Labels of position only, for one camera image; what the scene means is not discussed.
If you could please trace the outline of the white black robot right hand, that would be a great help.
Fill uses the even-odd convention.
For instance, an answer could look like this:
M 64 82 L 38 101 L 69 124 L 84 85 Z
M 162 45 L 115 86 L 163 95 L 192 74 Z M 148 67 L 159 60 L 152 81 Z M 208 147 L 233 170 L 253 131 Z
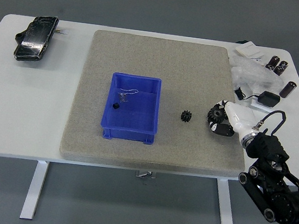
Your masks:
M 254 129 L 256 119 L 252 109 L 231 101 L 222 100 L 215 104 L 209 110 L 207 120 L 212 132 L 228 137 L 238 133 L 242 144 L 258 134 L 258 129 Z

